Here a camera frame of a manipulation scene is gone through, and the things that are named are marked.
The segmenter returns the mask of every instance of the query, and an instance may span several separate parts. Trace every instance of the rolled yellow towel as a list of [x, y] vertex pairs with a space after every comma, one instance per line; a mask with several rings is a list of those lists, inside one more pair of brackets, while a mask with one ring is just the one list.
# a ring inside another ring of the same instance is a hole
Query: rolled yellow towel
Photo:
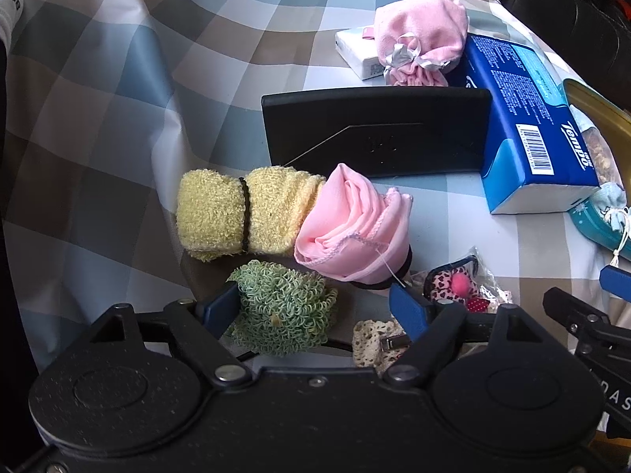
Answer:
[[[325, 178], [291, 167], [262, 167], [245, 177], [250, 200], [248, 252], [290, 255]], [[242, 252], [245, 198], [241, 181], [200, 169], [182, 177], [177, 231], [194, 258]]]

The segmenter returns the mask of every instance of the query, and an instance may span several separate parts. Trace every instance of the green looped sponge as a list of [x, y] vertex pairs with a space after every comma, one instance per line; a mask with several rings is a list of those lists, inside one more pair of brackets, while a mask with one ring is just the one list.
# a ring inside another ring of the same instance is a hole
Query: green looped sponge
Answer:
[[252, 352], [284, 356], [325, 343], [338, 291], [316, 272], [252, 260], [236, 269], [241, 312], [232, 325], [236, 343]]

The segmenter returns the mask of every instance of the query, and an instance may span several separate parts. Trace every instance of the pink tag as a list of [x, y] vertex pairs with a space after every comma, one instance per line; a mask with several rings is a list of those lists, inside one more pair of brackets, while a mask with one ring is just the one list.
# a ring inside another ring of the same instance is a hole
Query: pink tag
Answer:
[[362, 32], [362, 39], [374, 39], [375, 38], [375, 28], [373, 26], [367, 26], [364, 28]]

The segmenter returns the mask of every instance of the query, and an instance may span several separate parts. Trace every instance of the blue tissue box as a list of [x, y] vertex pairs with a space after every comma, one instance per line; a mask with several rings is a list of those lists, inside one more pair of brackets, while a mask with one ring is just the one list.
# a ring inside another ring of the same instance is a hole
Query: blue tissue box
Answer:
[[566, 99], [533, 50], [469, 34], [446, 77], [493, 97], [481, 172], [491, 213], [567, 211], [598, 189]]

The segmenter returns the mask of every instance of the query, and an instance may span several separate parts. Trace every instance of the screw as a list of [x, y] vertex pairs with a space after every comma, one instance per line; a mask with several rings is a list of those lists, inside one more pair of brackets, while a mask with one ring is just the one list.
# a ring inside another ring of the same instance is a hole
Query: screw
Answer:
[[408, 382], [421, 375], [418, 368], [412, 365], [394, 365], [388, 368], [387, 373], [393, 381], [397, 382]]
[[321, 388], [322, 386], [324, 386], [326, 384], [326, 377], [318, 375], [317, 377], [313, 377], [313, 378], [309, 379], [308, 384], [312, 388]]
[[61, 464], [49, 464], [46, 473], [66, 473], [67, 470]]
[[234, 382], [246, 375], [245, 368], [239, 365], [223, 365], [215, 370], [217, 379], [224, 382]]

